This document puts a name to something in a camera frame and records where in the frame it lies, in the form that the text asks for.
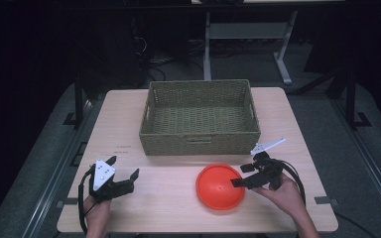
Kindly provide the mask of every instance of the orange bowl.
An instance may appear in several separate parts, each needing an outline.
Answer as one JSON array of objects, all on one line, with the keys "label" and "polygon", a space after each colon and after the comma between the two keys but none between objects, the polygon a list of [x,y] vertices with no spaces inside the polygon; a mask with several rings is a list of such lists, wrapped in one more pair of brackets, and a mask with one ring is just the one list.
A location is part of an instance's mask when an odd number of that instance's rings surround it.
[{"label": "orange bowl", "polygon": [[234,187],[231,179],[241,179],[238,171],[226,164],[210,165],[196,179],[199,199],[215,210],[228,210],[242,200],[244,187]]}]

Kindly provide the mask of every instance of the wicker basket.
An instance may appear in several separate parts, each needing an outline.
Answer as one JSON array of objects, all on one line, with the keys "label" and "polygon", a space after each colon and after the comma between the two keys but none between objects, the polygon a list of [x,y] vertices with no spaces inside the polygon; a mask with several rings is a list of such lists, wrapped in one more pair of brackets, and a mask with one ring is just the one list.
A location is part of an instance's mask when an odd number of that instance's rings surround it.
[{"label": "wicker basket", "polygon": [[150,84],[139,134],[147,156],[246,155],[260,135],[248,80]]}]

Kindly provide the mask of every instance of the gray floor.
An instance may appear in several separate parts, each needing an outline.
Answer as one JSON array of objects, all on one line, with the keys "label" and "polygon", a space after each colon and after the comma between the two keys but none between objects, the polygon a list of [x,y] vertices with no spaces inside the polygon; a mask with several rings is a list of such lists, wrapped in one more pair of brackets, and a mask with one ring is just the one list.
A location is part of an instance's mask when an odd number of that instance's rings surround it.
[{"label": "gray floor", "polygon": [[[212,77],[216,79],[246,78],[252,86],[278,86],[291,91],[312,81],[319,74],[303,72],[310,45],[290,45],[285,63],[292,85],[284,85],[273,61],[275,44],[244,44],[244,51],[230,58],[212,58]],[[202,57],[192,61],[202,65]],[[203,78],[201,69],[194,63],[184,65],[172,62],[159,66],[167,80],[198,80]],[[162,76],[152,70],[157,79]],[[369,93],[358,86],[356,111],[364,112],[372,127],[347,129],[338,111],[343,98],[329,100],[324,92],[328,83],[321,84],[301,96],[289,96],[299,126],[310,149],[320,179],[327,195],[337,201],[334,211],[345,215],[364,228],[381,237],[381,192],[367,170],[364,155],[353,140],[360,138],[381,171],[381,113]],[[10,192],[0,208],[0,237],[83,237],[82,234],[60,234],[57,222],[70,189],[76,167],[71,166],[76,149],[87,142],[103,102],[104,95],[92,101],[78,130],[63,125],[67,113],[74,111],[73,87],[68,88],[50,117],[46,127],[20,171]],[[61,158],[67,155],[68,161]],[[44,196],[47,186],[54,186],[56,193]],[[36,209],[44,211],[34,216]],[[366,233],[346,220],[339,219],[337,231],[321,234],[322,237],[367,237]],[[136,234],[108,234],[108,237],[134,237]],[[148,234],[149,237],[197,237],[197,234]],[[295,237],[295,234],[268,234],[269,237]],[[255,234],[204,234],[203,237],[255,237]]]}]

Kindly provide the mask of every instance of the dark background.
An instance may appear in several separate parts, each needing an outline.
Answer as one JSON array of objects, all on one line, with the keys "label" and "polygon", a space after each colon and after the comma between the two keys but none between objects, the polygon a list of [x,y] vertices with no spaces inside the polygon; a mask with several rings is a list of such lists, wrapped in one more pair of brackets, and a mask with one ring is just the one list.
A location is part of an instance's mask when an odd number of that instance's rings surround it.
[{"label": "dark background", "polygon": [[[131,29],[131,15],[67,14],[57,6],[0,1],[0,203],[54,106],[77,77],[90,98],[111,88],[137,88],[146,79],[146,63],[134,54],[131,36],[148,37],[152,47],[186,61],[188,38],[200,34],[193,30],[203,24],[178,14],[154,14],[144,20],[145,27]],[[292,41],[299,39],[315,43],[308,71],[327,73],[354,59],[358,81],[381,110],[381,1],[326,14],[301,11]]]}]

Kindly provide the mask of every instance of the background table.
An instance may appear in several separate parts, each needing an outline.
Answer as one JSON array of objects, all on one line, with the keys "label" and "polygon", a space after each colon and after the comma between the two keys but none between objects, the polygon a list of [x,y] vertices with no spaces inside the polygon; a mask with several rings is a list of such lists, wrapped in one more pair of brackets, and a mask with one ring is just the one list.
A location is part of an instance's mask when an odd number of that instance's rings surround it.
[{"label": "background table", "polygon": [[[139,128],[148,90],[117,90],[107,93],[68,197],[77,197],[77,186],[96,159],[117,156],[114,180],[128,179],[137,169],[135,191],[113,199],[109,232],[125,233],[222,233],[295,231],[292,219],[272,202],[246,190],[241,203],[227,211],[204,206],[195,191],[198,173],[206,166],[226,163],[240,171],[252,157],[145,156]],[[261,128],[260,142],[287,141],[268,151],[299,172],[306,189],[307,208],[318,231],[334,231],[337,221],[330,204],[316,204],[326,196],[318,172],[297,124],[286,94],[281,88],[252,88]],[[60,232],[81,232],[77,205],[65,205],[58,223]]]}]

